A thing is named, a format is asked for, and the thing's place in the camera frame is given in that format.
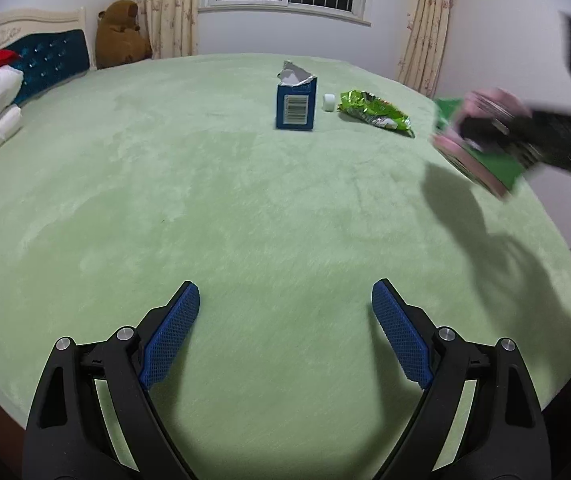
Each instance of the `box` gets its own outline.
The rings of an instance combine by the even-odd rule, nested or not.
[[[276,127],[311,130],[317,100],[317,77],[292,61],[283,63],[276,88]]]

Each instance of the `green bedspread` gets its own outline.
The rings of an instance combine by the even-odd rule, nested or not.
[[[472,187],[430,146],[427,98],[343,62],[293,59],[319,98],[373,92],[417,138],[320,102],[313,132],[275,130],[282,60],[146,61],[25,106],[0,149],[0,403],[19,423],[57,338],[136,325],[184,280],[201,312],[152,398],[203,480],[373,476],[421,394],[371,314],[383,277],[437,326],[512,337],[542,404],[570,377],[571,254],[532,191]]]

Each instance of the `blue gripper pad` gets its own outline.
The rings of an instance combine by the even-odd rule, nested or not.
[[[139,381],[149,390],[152,384],[165,379],[178,349],[199,313],[201,297],[199,289],[191,283],[169,311],[169,314],[156,330],[145,347],[143,368]]]
[[[427,345],[383,282],[374,284],[372,308],[406,377],[425,390],[433,378]]]

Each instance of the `window frame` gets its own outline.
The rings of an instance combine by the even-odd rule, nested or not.
[[[212,10],[283,10],[337,18],[370,25],[367,21],[367,0],[352,0],[352,10],[332,9],[309,4],[294,4],[288,0],[201,0],[200,12]]]

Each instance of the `torn box flap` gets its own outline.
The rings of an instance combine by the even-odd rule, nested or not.
[[[283,70],[278,75],[279,85],[299,86],[312,81],[316,76],[295,65],[292,61],[283,61]]]

